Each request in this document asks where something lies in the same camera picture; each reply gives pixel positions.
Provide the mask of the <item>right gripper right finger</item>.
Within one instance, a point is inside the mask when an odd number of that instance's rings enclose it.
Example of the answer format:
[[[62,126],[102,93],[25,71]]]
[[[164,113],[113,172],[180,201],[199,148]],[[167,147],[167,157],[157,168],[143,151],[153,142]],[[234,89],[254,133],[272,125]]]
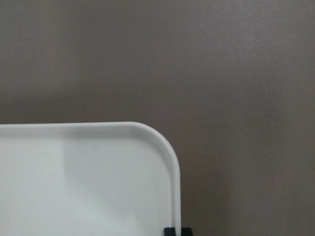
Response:
[[[181,228],[181,236],[193,236],[193,231],[189,227],[182,227]]]

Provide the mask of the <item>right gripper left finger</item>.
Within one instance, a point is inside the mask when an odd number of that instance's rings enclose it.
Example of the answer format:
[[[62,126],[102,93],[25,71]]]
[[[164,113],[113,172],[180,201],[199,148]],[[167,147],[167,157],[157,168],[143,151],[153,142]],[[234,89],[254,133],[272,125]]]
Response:
[[[164,228],[163,235],[164,236],[175,236],[175,228],[173,228],[173,227]]]

